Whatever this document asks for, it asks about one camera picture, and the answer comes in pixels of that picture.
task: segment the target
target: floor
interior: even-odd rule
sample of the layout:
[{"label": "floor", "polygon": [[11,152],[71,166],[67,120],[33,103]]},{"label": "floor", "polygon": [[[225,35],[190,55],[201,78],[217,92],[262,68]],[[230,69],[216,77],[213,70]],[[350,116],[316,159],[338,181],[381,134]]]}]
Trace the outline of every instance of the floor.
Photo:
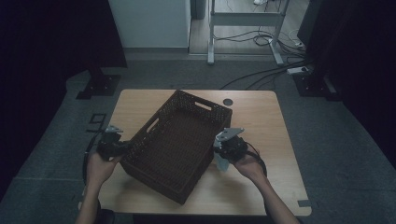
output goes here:
[{"label": "floor", "polygon": [[[76,100],[87,73],[67,81],[67,95],[51,125],[13,179],[0,203],[2,223],[73,223],[84,188],[81,166],[97,125],[93,114],[111,117],[124,89],[218,90],[225,83],[275,68],[271,56],[221,56],[214,65],[205,56],[186,54],[126,55],[128,68],[106,68],[121,75],[114,96]],[[263,75],[243,78],[228,90],[244,90]],[[396,223],[396,171],[371,136],[342,102],[300,97],[286,73],[258,83],[274,91],[290,135],[312,214],[304,223]],[[205,223],[246,223],[242,217],[185,217]],[[164,223],[169,218],[117,214],[116,223]]]},{"label": "floor", "polygon": [[[283,8],[286,1],[269,0],[266,4],[257,6],[253,4],[253,0],[217,0],[215,4],[216,12],[277,12],[279,8]],[[309,0],[293,0],[290,1],[286,13],[285,20],[282,25],[280,40],[285,44],[294,46],[294,42],[298,41],[297,32],[303,20]],[[205,54],[207,53],[207,40],[209,38],[209,18],[208,11],[211,9],[211,4],[207,5],[205,18],[202,20],[191,21],[191,37],[190,37],[190,53],[191,54]],[[228,37],[234,35],[241,35],[244,33],[258,31],[268,32],[272,34],[275,27],[252,27],[252,26],[217,26],[215,27],[216,37]],[[237,37],[237,40],[249,39],[257,35],[253,32],[248,35]],[[260,44],[265,44],[266,41],[259,39]],[[248,54],[248,55],[263,55],[271,54],[268,46],[262,47],[256,45],[253,40],[244,42],[234,41],[216,41],[215,53],[223,54]]]}]

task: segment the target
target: wooden table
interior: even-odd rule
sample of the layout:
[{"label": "wooden table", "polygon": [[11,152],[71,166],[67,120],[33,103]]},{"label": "wooden table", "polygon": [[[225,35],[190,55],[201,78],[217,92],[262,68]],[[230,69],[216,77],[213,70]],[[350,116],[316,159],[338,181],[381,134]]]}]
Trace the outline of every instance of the wooden table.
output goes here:
[{"label": "wooden table", "polygon": [[[123,129],[129,140],[172,95],[170,90],[125,90],[120,94],[110,123]],[[311,207],[276,95],[272,91],[187,91],[223,105],[233,100],[231,127],[242,127],[239,136],[261,151],[268,178],[280,198],[296,216],[309,216]],[[266,215],[256,187],[230,165],[223,173],[213,161],[185,204],[180,205],[127,175],[118,164],[103,185],[103,208],[120,213]]]}]

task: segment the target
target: white cabinet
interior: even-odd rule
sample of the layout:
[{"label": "white cabinet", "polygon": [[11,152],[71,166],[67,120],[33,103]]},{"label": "white cabinet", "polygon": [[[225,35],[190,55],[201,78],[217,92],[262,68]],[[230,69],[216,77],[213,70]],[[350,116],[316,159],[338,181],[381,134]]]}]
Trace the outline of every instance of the white cabinet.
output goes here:
[{"label": "white cabinet", "polygon": [[124,48],[187,48],[190,0],[109,0]]}]

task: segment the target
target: brown woven basket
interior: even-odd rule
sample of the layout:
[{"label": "brown woven basket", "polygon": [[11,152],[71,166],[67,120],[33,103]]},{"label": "brown woven basket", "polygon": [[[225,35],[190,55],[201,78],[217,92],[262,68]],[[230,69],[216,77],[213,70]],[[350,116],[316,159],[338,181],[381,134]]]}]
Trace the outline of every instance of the brown woven basket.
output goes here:
[{"label": "brown woven basket", "polygon": [[127,174],[183,204],[212,162],[215,137],[230,127],[232,113],[225,106],[175,91],[132,138],[120,164]]}]

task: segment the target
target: gray carpet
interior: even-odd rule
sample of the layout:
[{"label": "gray carpet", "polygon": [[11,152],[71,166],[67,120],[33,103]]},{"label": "gray carpet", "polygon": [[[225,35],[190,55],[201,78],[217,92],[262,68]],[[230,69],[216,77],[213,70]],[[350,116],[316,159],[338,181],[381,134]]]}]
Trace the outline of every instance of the gray carpet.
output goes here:
[{"label": "gray carpet", "polygon": [[[184,60],[130,60],[129,68],[107,68],[121,75],[114,96],[76,100],[87,73],[67,81],[67,95],[29,159],[0,204],[1,223],[73,223],[83,190],[82,158],[92,133],[92,114],[106,124],[123,89],[208,89],[261,70],[270,60],[223,59],[209,66],[200,57]],[[263,75],[242,79],[226,89],[244,90]],[[278,97],[313,212],[304,223],[396,223],[396,172],[370,135],[341,102],[299,96],[292,77],[268,77],[261,90]],[[132,217],[117,214],[116,223]]]}]

